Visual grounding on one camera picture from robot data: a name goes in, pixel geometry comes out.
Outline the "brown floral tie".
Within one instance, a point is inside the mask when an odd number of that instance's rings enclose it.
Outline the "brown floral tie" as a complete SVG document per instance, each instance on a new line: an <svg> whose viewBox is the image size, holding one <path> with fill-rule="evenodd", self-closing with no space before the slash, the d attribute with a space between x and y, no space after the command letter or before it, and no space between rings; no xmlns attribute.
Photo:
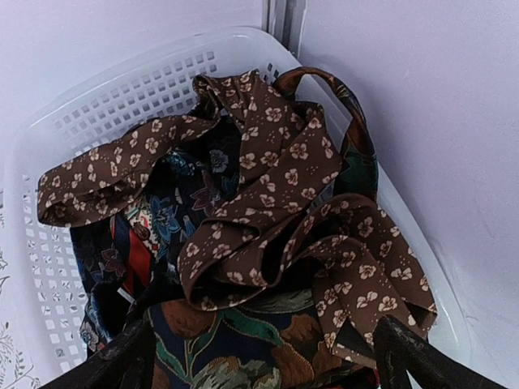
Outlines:
<svg viewBox="0 0 519 389"><path fill-rule="evenodd" d="M145 319L156 360L186 380L212 362L375 365L392 315L426 337L437 311L376 202L355 95L312 67L197 76L197 105L43 174L37 215L66 227L88 295L90 353Z"/></svg>

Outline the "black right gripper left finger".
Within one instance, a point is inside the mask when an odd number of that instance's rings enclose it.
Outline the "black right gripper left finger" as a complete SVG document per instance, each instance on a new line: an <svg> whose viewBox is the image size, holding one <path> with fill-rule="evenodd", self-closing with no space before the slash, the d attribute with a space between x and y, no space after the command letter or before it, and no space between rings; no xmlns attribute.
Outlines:
<svg viewBox="0 0 519 389"><path fill-rule="evenodd" d="M155 333L145 320L126 327L102 350L53 381L48 389L150 388Z"/></svg>

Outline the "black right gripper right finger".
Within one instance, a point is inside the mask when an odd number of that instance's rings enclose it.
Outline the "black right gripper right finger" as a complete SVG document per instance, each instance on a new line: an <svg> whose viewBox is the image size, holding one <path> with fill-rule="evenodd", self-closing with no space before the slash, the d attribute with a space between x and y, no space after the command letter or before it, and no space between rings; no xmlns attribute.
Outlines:
<svg viewBox="0 0 519 389"><path fill-rule="evenodd" d="M445 356L393 316L379 320L373 335L382 388L485 388L487 379Z"/></svg>

